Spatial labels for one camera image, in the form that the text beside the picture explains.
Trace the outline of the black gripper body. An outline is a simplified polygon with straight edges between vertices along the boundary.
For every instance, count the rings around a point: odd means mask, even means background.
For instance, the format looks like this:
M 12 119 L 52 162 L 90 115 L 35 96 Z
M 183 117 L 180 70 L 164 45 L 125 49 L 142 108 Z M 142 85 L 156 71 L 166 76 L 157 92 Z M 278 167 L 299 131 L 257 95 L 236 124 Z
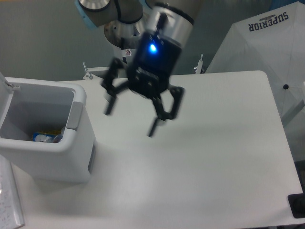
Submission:
M 127 87 L 146 98 L 152 98 L 149 86 L 160 94 L 169 88 L 169 78 L 182 52 L 175 43 L 146 31 L 140 40 L 131 65 L 127 67 Z

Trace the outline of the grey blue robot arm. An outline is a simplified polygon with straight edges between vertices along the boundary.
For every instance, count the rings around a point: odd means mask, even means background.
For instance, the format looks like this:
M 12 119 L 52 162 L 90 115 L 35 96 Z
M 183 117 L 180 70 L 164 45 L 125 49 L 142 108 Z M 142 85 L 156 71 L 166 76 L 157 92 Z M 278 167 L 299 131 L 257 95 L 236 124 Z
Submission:
M 119 93 L 131 90 L 150 99 L 156 118 L 150 129 L 177 117 L 184 89 L 170 84 L 177 60 L 191 34 L 201 1 L 77 0 L 89 28 L 104 28 L 107 40 L 120 49 L 101 86 L 107 91 L 110 115 Z

